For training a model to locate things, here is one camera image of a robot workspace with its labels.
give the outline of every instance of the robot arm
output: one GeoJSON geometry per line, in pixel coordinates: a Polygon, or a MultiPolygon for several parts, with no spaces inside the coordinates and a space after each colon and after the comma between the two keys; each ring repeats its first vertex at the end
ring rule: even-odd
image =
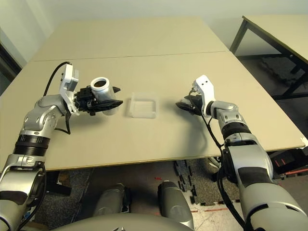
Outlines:
{"type": "Polygon", "coordinates": [[[233,103],[215,101],[214,88],[206,76],[193,83],[193,91],[202,95],[202,114],[215,118],[224,138],[222,166],[225,174],[240,190],[245,227],[250,230],[306,230],[308,218],[294,198],[272,182],[269,156],[249,130],[233,103]]]}
{"type": "Polygon", "coordinates": [[[37,206],[43,193],[45,153],[58,119],[86,111],[96,112],[118,107],[123,101],[100,101],[86,87],[75,93],[78,71],[66,64],[60,94],[43,96],[25,116],[15,149],[7,158],[0,176],[0,230],[17,230],[27,209],[37,206]]]}

